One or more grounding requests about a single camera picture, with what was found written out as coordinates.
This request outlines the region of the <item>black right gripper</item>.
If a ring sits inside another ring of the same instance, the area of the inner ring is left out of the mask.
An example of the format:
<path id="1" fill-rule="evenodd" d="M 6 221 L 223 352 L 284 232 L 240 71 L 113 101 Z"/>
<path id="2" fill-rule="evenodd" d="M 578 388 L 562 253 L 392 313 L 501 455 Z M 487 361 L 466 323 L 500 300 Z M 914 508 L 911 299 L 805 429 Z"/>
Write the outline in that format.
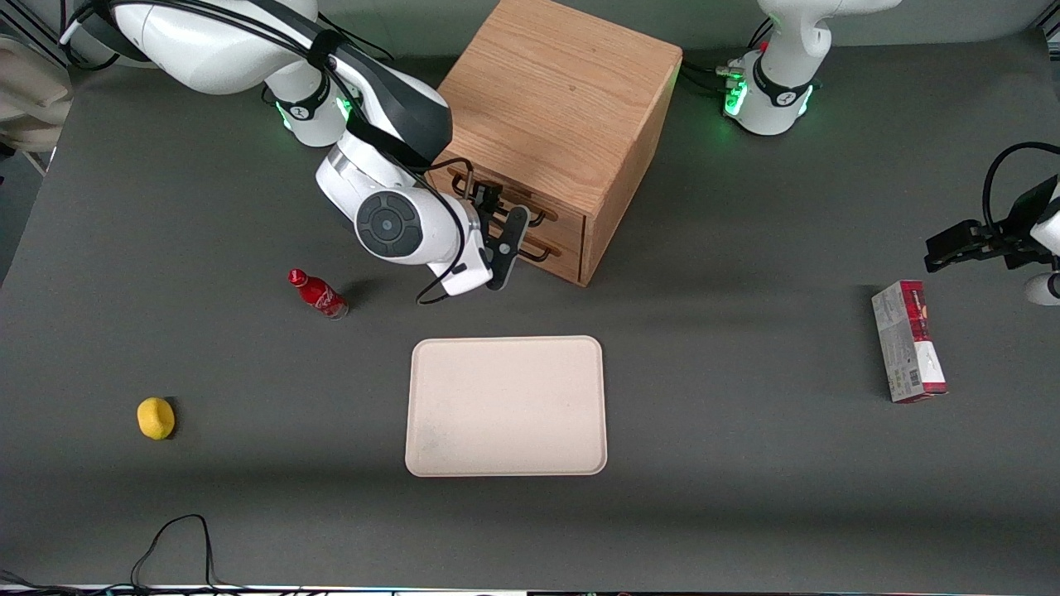
<path id="1" fill-rule="evenodd" d="M 501 191 L 501 185 L 473 181 L 467 190 L 467 199 L 458 199 L 467 220 L 458 274 L 492 276 L 488 282 L 490 291 L 501 291 L 507 285 L 530 223 L 530 211 L 525 206 L 514 206 L 507 215 Z M 491 226 L 497 215 L 504 215 L 506 220 L 500 235 L 493 238 Z"/>

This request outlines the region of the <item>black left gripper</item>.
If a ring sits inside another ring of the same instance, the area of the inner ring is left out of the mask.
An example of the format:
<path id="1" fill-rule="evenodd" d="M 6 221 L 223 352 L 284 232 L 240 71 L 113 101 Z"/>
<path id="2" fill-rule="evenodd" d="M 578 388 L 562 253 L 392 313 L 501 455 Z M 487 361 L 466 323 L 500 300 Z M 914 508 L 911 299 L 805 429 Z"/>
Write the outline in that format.
<path id="1" fill-rule="evenodd" d="M 1018 269 L 1034 264 L 1034 252 L 1059 249 L 1058 178 L 1052 176 L 1023 193 L 1012 204 L 1007 218 L 996 222 L 991 212 L 993 180 L 985 182 L 985 225 L 962 220 L 942 233 L 928 238 L 925 271 L 935 274 L 950 265 L 984 261 L 1004 255 L 1005 267 Z"/>

